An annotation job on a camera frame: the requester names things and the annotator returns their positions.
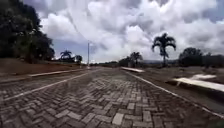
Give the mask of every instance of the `lamp post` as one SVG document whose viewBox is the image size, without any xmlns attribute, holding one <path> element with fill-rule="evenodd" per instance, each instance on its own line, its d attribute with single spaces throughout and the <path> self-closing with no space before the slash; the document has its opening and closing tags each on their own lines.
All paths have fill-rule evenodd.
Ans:
<svg viewBox="0 0 224 128">
<path fill-rule="evenodd" d="M 90 69 L 90 67 L 89 67 L 89 43 L 88 43 L 88 61 L 87 61 L 87 69 Z"/>
</svg>

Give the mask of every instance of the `road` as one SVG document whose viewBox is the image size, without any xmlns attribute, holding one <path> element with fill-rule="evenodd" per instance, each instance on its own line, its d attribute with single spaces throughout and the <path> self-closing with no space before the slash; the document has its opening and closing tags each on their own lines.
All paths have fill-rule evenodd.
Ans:
<svg viewBox="0 0 224 128">
<path fill-rule="evenodd" d="M 224 127 L 220 117 L 118 69 L 10 83 L 0 91 L 3 128 Z"/>
</svg>

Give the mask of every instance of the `road marking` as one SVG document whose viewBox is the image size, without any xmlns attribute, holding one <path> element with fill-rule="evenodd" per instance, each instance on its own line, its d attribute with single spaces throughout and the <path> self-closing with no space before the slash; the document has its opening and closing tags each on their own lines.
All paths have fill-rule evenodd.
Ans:
<svg viewBox="0 0 224 128">
<path fill-rule="evenodd" d="M 30 76 L 30 77 L 37 77 L 37 76 L 46 76 L 46 75 L 54 75 L 54 74 L 61 74 L 61 73 L 77 72 L 77 71 L 83 71 L 83 70 L 85 70 L 85 69 L 57 71 L 57 72 L 47 72 L 47 73 L 31 74 L 31 75 L 28 75 L 28 76 Z"/>
<path fill-rule="evenodd" d="M 158 89 L 160 89 L 160 90 L 163 90 L 163 91 L 165 91 L 165 92 L 167 92 L 167 93 L 169 93 L 169 94 L 171 94 L 171 95 L 173 95 L 173 96 L 176 96 L 176 97 L 178 97 L 178 98 L 181 98 L 181 99 L 185 100 L 186 102 L 189 102 L 189 103 L 193 104 L 195 107 L 199 107 L 199 108 L 201 108 L 202 110 L 204 110 L 204 111 L 206 111 L 206 112 L 208 112 L 208 113 L 210 113 L 210 114 L 212 114 L 212 115 L 215 115 L 215 116 L 218 116 L 218 117 L 224 119 L 224 116 L 223 116 L 222 114 L 219 114 L 219 113 L 216 113 L 216 112 L 212 112 L 212 111 L 209 110 L 208 108 L 203 107 L 203 106 L 201 106 L 201 105 L 199 105 L 199 104 L 197 104 L 197 103 L 194 103 L 193 101 L 190 101 L 190 100 L 188 100 L 188 99 L 186 99 L 186 98 L 184 98 L 184 97 L 182 97 L 182 96 L 180 96 L 180 95 L 178 95 L 178 94 L 176 94 L 176 93 L 173 93 L 173 92 L 171 92 L 171 91 L 168 91 L 168 90 L 166 90 L 165 88 L 159 87 L 159 86 L 153 84 L 152 82 L 150 82 L 150 81 L 148 81 L 148 80 L 145 80 L 144 78 L 141 78 L 141 77 L 136 76 L 136 75 L 134 75 L 134 74 L 131 74 L 131 73 L 129 73 L 129 72 L 125 72 L 125 73 L 127 73 L 127 74 L 129 74 L 129 75 L 131 75 L 131 76 L 137 78 L 138 80 L 141 80 L 141 81 L 147 83 L 147 84 L 150 84 L 150 85 L 152 85 L 152 86 L 154 86 L 154 87 L 156 87 L 156 88 L 158 88 Z"/>
<path fill-rule="evenodd" d="M 92 71 L 92 72 L 87 72 L 87 73 L 84 73 L 84 74 L 81 74 L 81 75 L 78 75 L 78 76 L 75 76 L 75 77 L 72 77 L 72 78 L 69 78 L 69 79 L 65 79 L 65 80 L 62 80 L 62 81 L 59 81 L 59 82 L 56 82 L 56 83 L 53 83 L 53 84 L 49 84 L 49 85 L 46 85 L 46 86 L 43 86 L 43 87 L 40 87 L 40 88 L 36 88 L 36 89 L 30 90 L 30 91 L 27 91 L 27 92 L 23 92 L 23 93 L 20 93 L 20 94 L 15 95 L 15 96 L 12 96 L 12 97 L 3 99 L 2 101 L 9 101 L 9 100 L 12 100 L 12 99 L 15 99 L 15 98 L 24 96 L 24 95 L 28 95 L 28 94 L 30 94 L 30 93 L 37 92 L 37 91 L 40 91 L 40 90 L 43 90 L 43 89 L 52 87 L 52 86 L 54 86 L 54 85 L 58 85 L 58 84 L 61 84 L 61 83 L 65 83 L 65 82 L 68 82 L 68 81 L 70 81 L 70 80 L 73 80 L 73 79 L 76 79 L 76 78 L 79 78 L 79 77 L 88 75 L 88 74 L 90 74 L 90 73 L 97 72 L 97 71 L 99 71 L 99 70 Z"/>
</svg>

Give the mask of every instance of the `white painted stripe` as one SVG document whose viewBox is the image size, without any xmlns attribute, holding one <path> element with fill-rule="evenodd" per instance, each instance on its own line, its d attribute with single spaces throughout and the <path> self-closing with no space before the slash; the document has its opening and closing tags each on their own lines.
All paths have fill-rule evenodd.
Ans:
<svg viewBox="0 0 224 128">
<path fill-rule="evenodd" d="M 182 97 L 182 96 L 180 96 L 180 95 L 178 95 L 178 94 L 176 94 L 176 93 L 173 93 L 173 92 L 168 91 L 168 90 L 166 90 L 166 89 L 164 89 L 164 88 L 162 88 L 162 87 L 159 87 L 159 86 L 153 84 L 152 82 L 150 82 L 150 81 L 148 81 L 148 80 L 145 80 L 145 79 L 143 79 L 143 78 L 141 78 L 141 77 L 139 77 L 139 76 L 133 75 L 133 74 L 131 74 L 131 73 L 129 73 L 129 72 L 125 72 L 125 73 L 127 73 L 127 74 L 129 74 L 129 75 L 131 75 L 131 76 L 133 76 L 133 77 L 135 77 L 135 78 L 137 78 L 137 79 L 139 79 L 139 80 L 141 80 L 141 81 L 143 81 L 143 82 L 145 82 L 145 83 L 148 83 L 148 84 L 150 84 L 150 85 L 152 85 L 152 86 L 154 86 L 154 87 L 156 87 L 156 88 L 158 88 L 158 89 L 161 89 L 161 90 L 163 90 L 163 91 L 165 91 L 165 92 L 167 92 L 167 93 L 169 93 L 169 94 L 171 94 L 171 95 L 174 95 L 174 96 L 176 96 L 176 97 L 178 97 L 178 98 L 181 98 L 181 99 L 185 100 L 186 102 L 189 102 L 189 103 L 193 104 L 195 107 L 199 107 L 199 108 L 201 108 L 202 110 L 204 110 L 204 111 L 206 111 L 206 112 L 208 112 L 208 113 L 211 113 L 212 115 L 215 115 L 215 116 L 218 116 L 218 117 L 224 119 L 224 116 L 223 116 L 223 115 L 221 115 L 221 114 L 219 114 L 219 113 L 216 113 L 216 112 L 212 112 L 212 111 L 209 110 L 208 108 L 205 108 L 205 107 L 203 107 L 203 106 L 201 106 L 201 105 L 199 105 L 199 104 L 197 104 L 197 103 L 194 103 L 193 101 L 190 101 L 190 100 L 188 100 L 188 99 L 186 99 L 186 98 L 184 98 L 184 97 Z"/>
<path fill-rule="evenodd" d="M 49 85 L 46 85 L 46 86 L 43 86 L 43 87 L 40 87 L 40 88 L 36 88 L 36 89 L 30 90 L 30 91 L 27 91 L 27 92 L 23 92 L 23 93 L 20 93 L 20 94 L 18 94 L 18 95 L 15 95 L 15 96 L 12 96 L 12 97 L 3 99 L 3 101 L 8 101 L 8 100 L 12 100 L 12 99 L 15 99 L 15 98 L 24 96 L 24 95 L 28 95 L 28 94 L 31 94 L 31 93 L 33 93 L 33 92 L 37 92 L 37 91 L 40 91 L 40 90 L 43 90 L 43 89 L 52 87 L 52 86 L 54 86 L 54 85 L 58 85 L 58 84 L 61 84 L 61 83 L 65 83 L 65 82 L 68 82 L 68 81 L 70 81 L 70 80 L 73 80 L 73 79 L 76 79 L 76 78 L 85 76 L 85 75 L 87 75 L 87 74 L 90 74 L 90 73 L 93 73 L 93 72 L 97 72 L 97 71 L 99 71 L 99 70 L 92 71 L 92 72 L 88 72 L 88 73 L 84 73 L 84 74 L 82 74 L 82 75 L 78 75 L 78 76 L 75 76 L 75 77 L 72 77 L 72 78 L 69 78 L 69 79 L 65 79 L 65 80 L 62 80 L 62 81 L 59 81 L 59 82 L 56 82 L 56 83 L 53 83 L 53 84 L 49 84 Z"/>
<path fill-rule="evenodd" d="M 44 76 L 44 75 L 53 75 L 53 74 L 60 74 L 60 73 L 69 73 L 69 72 L 75 72 L 75 71 L 81 71 L 81 70 L 86 70 L 86 69 L 57 71 L 57 72 L 47 72 L 47 73 L 40 73 L 40 74 L 31 74 L 31 75 L 28 75 L 28 76 L 30 76 L 30 77 L 37 77 L 37 76 Z"/>
<path fill-rule="evenodd" d="M 140 70 L 140 69 L 135 69 L 135 68 L 126 68 L 126 67 L 122 67 L 122 69 L 124 70 L 129 70 L 129 71 L 134 71 L 134 72 L 144 72 L 144 70 Z"/>
</svg>

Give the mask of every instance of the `blue sky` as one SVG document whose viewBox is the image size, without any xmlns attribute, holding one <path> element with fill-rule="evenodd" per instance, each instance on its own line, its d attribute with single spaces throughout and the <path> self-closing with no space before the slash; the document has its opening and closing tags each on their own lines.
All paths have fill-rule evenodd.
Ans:
<svg viewBox="0 0 224 128">
<path fill-rule="evenodd" d="M 155 36 L 167 32 L 177 40 L 177 51 L 186 47 L 205 53 L 224 53 L 223 0 L 23 0 L 33 6 L 41 29 L 53 39 L 56 56 L 71 50 L 87 60 L 119 60 L 131 52 L 144 59 L 161 59 L 150 47 Z"/>
</svg>

